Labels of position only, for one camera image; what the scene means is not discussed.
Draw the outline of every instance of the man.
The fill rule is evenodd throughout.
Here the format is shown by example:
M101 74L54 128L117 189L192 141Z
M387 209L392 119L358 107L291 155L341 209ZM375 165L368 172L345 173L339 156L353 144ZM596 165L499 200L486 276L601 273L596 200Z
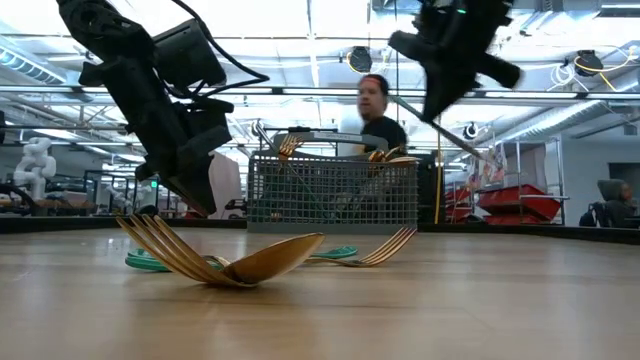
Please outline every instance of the man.
M389 150L398 146L407 145L407 134L404 129L394 121L384 116L389 101L389 83L378 74L365 75L358 84L358 112L365 125L362 135L381 137L389 143ZM364 152L374 151L373 146L366 146Z
M611 227L637 229L637 222L627 221L636 212L632 204L633 192L629 184L619 179L600 180L598 189L606 201L605 207L610 216Z

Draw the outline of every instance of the white robot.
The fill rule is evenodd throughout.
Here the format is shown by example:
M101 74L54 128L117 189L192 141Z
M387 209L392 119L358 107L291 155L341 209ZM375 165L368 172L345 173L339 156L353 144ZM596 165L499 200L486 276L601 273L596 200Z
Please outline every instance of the white robot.
M133 202L129 199L133 199L133 190L132 189L128 189L130 190L128 194L129 199L125 199L125 193L124 192L120 192L116 189L113 188L113 186L111 185L107 185L106 190L111 193L111 195L113 195L113 201L123 204L125 207L131 207L133 206ZM138 205L140 203L140 201L144 198L144 196L147 193L151 192L151 186L140 186L138 187L137 193L136 193L136 205Z
M107 185L106 190L111 193L114 202L124 204L125 207L130 207L132 205L130 200L125 199L124 193L114 189L113 186Z
M56 174L56 159L49 156L51 147L49 138L31 138L23 148L22 160L13 172L13 181L16 186L31 184L31 198L41 200L44 198L46 179Z

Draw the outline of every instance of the black mount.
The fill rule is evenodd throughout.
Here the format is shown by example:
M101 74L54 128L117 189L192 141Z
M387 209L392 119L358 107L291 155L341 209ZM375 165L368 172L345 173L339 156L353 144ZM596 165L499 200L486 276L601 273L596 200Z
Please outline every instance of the black mount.
M104 62L85 63L79 82L104 85L145 147L141 181L155 174L203 215L216 212L209 183L212 150L231 140L226 113L233 105L193 97L172 103L167 83L186 94L198 81L216 85L226 74L199 23L192 19L152 38L105 0L58 0L71 36Z
M465 93L476 89L478 73L513 88L520 68L486 53L500 26L507 26L513 0L453 0L434 7L423 1L413 25L418 34L396 31L389 45L418 61L427 74L422 121L433 120Z

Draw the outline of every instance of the stacked red bins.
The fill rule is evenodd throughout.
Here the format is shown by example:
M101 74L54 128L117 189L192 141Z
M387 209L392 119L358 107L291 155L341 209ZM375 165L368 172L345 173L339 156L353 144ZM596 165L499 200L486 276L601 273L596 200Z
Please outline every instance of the stacked red bins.
M555 218L562 204L549 198L526 197L520 195L546 195L533 185L522 185L496 190L478 191L477 205L488 212L485 220L495 225L548 224Z

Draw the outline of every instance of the desk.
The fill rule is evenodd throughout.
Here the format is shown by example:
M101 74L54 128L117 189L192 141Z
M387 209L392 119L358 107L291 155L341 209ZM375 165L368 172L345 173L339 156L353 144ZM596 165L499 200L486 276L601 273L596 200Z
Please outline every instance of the desk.
M176 229L236 259L282 239ZM379 236L328 236L320 250ZM249 291L124 264L118 229L0 235L0 359L623 360L640 247L420 234L371 269L304 266Z

